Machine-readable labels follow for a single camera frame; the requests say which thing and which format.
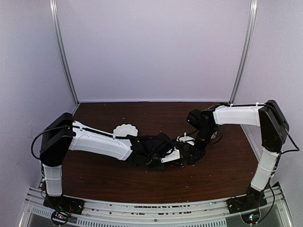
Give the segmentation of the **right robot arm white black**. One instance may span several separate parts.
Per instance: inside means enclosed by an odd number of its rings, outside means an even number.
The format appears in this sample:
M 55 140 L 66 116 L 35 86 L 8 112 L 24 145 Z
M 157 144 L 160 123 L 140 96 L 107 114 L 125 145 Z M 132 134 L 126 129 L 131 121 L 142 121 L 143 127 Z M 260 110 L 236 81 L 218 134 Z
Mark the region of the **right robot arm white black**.
M 257 170 L 243 197 L 246 208 L 254 208 L 274 175 L 282 150 L 289 134 L 289 124 L 275 100 L 265 103 L 234 105 L 216 104 L 205 110 L 194 109 L 189 112 L 187 122 L 197 130 L 197 135 L 187 152 L 187 163 L 195 164 L 205 156 L 211 137 L 221 125 L 249 125 L 259 128 L 262 154 Z

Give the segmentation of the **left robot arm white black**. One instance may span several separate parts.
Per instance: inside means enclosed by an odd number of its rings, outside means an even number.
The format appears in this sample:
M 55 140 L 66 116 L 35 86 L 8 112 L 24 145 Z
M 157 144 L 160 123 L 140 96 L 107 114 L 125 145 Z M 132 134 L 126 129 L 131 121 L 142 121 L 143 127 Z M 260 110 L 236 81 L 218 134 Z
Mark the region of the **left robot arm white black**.
M 33 142 L 41 138 L 39 156 L 44 172 L 46 194 L 58 210 L 68 206 L 62 191 L 62 165 L 67 151 L 85 151 L 132 161 L 136 165 L 163 168 L 165 163 L 181 159 L 181 148 L 166 134 L 139 136 L 131 124 L 116 126 L 112 132 L 101 131 L 74 120 L 71 113 L 63 113 Z

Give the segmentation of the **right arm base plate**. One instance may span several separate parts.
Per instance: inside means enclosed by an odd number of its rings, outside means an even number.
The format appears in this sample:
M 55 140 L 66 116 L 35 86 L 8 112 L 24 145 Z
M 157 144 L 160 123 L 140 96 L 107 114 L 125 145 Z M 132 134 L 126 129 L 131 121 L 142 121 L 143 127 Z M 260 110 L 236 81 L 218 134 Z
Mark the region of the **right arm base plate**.
M 231 197 L 227 201 L 227 207 L 230 214 L 244 212 L 248 210 L 257 209 L 258 207 L 267 205 L 267 200 L 260 198 L 257 201 L 249 201 L 247 195 L 240 197 Z

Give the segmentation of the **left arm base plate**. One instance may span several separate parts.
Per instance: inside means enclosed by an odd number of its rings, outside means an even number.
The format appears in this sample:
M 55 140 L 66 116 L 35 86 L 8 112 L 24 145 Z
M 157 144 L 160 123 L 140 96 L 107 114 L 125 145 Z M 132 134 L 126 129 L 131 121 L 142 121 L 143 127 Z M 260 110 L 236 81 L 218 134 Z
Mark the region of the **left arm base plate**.
M 43 205 L 45 207 L 52 208 L 54 210 L 64 212 L 67 214 L 81 215 L 84 208 L 84 200 L 60 196 L 53 197 L 47 196 L 44 200 Z

